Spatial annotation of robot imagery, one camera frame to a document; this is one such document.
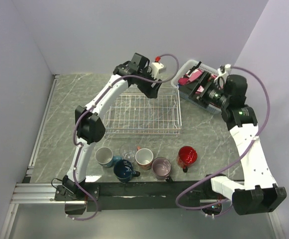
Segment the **red mug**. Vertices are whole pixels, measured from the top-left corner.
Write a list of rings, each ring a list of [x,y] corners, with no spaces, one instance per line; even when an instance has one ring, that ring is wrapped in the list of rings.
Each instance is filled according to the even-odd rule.
[[[183,146],[180,148],[177,155],[177,164],[184,173],[196,162],[198,154],[191,146]]]

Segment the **salmon pink mug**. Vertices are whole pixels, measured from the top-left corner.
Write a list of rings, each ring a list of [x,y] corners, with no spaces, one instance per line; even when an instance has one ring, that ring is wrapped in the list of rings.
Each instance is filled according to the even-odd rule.
[[[152,162],[154,159],[153,152],[148,148],[137,147],[137,151],[135,154],[136,163],[143,170],[149,170],[152,166]]]

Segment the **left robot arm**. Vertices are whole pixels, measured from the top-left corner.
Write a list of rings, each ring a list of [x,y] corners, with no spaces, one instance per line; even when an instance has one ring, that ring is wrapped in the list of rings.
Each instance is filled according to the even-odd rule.
[[[146,97],[156,98],[161,85],[158,75],[164,68],[160,60],[161,57],[157,56],[150,62],[145,56],[135,53],[130,61],[115,67],[108,83],[92,101],[84,107],[77,106],[73,133],[76,151],[70,169],[62,179],[62,186],[71,199],[79,200],[85,193],[84,183],[92,150],[105,134],[104,114],[131,85],[136,85]]]

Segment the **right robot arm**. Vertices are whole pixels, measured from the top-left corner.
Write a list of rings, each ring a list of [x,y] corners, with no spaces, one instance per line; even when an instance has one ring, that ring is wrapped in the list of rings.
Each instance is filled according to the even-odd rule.
[[[190,97],[198,104],[214,104],[221,109],[221,116],[236,144],[242,164],[244,183],[239,184],[222,172],[232,167],[231,164],[206,176],[191,185],[176,197],[176,205],[186,210],[202,209],[180,204],[180,199],[197,186],[204,184],[203,192],[208,198],[218,194],[231,201],[239,215],[273,212],[287,197],[285,187],[278,186],[269,170],[261,146],[259,135],[264,125],[258,126],[254,110],[246,105],[247,80],[240,75],[230,74],[219,89],[209,73],[203,73]]]

